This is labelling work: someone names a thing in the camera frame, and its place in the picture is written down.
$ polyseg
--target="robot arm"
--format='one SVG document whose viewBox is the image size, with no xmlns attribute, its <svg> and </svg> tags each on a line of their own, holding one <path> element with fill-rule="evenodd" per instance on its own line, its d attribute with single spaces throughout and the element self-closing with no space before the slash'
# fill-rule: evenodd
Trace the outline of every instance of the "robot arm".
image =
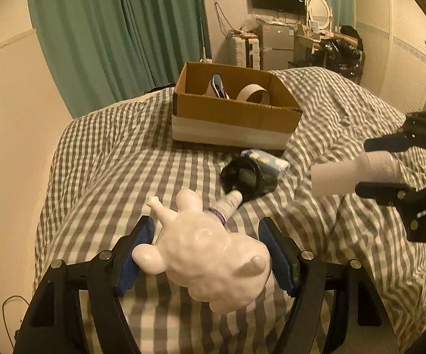
<svg viewBox="0 0 426 354">
<path fill-rule="evenodd" d="M 132 249 L 152 243 L 153 231 L 153 220 L 143 216 L 130 235 L 91 261 L 53 261 L 31 300 L 13 353 L 88 354 L 78 294 L 88 290 L 103 353 L 141 354 L 118 298 L 133 287 L 140 271 L 131 260 Z M 334 302 L 324 354 L 399 352 L 384 305 L 360 261 L 322 262 L 302 252 L 268 217 L 259 223 L 259 239 L 270 252 L 278 285 L 296 298 L 274 354 L 309 354 L 326 290 L 334 290 Z"/>
<path fill-rule="evenodd" d="M 412 146 L 426 149 L 426 112 L 409 113 L 396 134 L 364 143 L 366 152 L 403 152 Z M 361 182 L 356 185 L 355 193 L 362 198 L 375 199 L 379 205 L 394 206 L 401 216 L 408 241 L 426 242 L 426 188 L 416 191 L 405 183 Z"/>
</svg>

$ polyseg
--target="wooden desk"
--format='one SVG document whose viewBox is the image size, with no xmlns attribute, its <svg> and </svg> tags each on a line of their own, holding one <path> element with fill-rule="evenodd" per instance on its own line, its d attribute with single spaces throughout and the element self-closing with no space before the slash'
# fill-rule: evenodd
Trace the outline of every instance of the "wooden desk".
<svg viewBox="0 0 426 354">
<path fill-rule="evenodd" d="M 311 37 L 295 35 L 293 45 L 293 61 L 307 60 L 319 49 L 321 40 L 312 39 Z"/>
</svg>

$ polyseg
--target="oval mirror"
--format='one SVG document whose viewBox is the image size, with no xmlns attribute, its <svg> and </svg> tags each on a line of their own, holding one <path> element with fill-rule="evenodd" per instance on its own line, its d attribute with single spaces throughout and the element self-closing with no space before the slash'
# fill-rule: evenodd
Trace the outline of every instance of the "oval mirror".
<svg viewBox="0 0 426 354">
<path fill-rule="evenodd" d="M 310 20 L 316 21 L 320 30 L 326 29 L 329 25 L 329 6 L 326 0 L 310 0 L 308 5 L 308 15 Z"/>
</svg>

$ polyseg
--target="small bottle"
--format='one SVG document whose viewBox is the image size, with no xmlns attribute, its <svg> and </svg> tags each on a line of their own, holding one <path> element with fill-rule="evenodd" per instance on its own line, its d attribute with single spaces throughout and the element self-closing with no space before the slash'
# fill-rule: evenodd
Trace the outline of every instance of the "small bottle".
<svg viewBox="0 0 426 354">
<path fill-rule="evenodd" d="M 205 212 L 214 214 L 224 226 L 237 208 L 239 208 L 242 199 L 243 197 L 240 191 L 231 190 L 212 207 L 206 209 Z"/>
<path fill-rule="evenodd" d="M 400 162 L 387 151 L 362 153 L 356 159 L 311 167 L 314 197 L 355 193 L 359 182 L 401 182 Z"/>
</svg>

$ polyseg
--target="cable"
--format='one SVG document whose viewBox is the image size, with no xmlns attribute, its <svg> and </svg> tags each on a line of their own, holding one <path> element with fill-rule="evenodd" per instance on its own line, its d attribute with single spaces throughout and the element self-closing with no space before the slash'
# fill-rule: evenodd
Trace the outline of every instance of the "cable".
<svg viewBox="0 0 426 354">
<path fill-rule="evenodd" d="M 29 306 L 29 302 L 21 295 L 12 295 L 11 297 L 6 298 L 3 301 L 3 304 L 1 305 L 1 312 L 3 314 L 3 322 L 4 322 L 4 328 L 6 329 L 6 333 L 8 334 L 8 338 L 9 338 L 9 342 L 11 343 L 11 346 L 13 347 L 14 350 L 14 345 L 13 345 L 13 341 L 11 340 L 11 337 L 9 335 L 9 331 L 8 331 L 8 325 L 6 324 L 6 317 L 4 316 L 4 307 L 6 306 L 6 304 L 11 300 L 11 299 L 15 299 L 15 298 L 21 298 L 24 302 L 26 302 L 26 304 Z"/>
<path fill-rule="evenodd" d="M 231 37 L 236 36 L 235 29 L 233 28 L 231 23 L 228 21 L 228 19 L 224 15 L 223 10 L 221 9 L 221 5 L 219 5 L 218 2 L 214 3 L 214 9 L 216 11 L 216 17 L 218 19 L 219 30 L 221 31 L 221 33 L 223 34 L 224 37 L 226 37 L 228 40 L 230 40 Z M 224 25 L 223 19 L 219 16 L 219 12 L 221 12 L 223 18 L 228 23 L 229 27 L 231 28 L 230 30 L 226 31 L 226 26 Z"/>
<path fill-rule="evenodd" d="M 297 23 L 299 23 L 300 22 L 300 15 L 299 14 L 296 14 L 297 16 L 298 16 L 298 20 L 296 20 L 296 22 L 287 22 L 287 13 L 286 12 L 283 12 L 283 14 L 284 14 L 284 16 L 285 16 L 285 25 L 287 25 L 287 24 L 292 24 L 292 25 L 296 25 Z"/>
</svg>

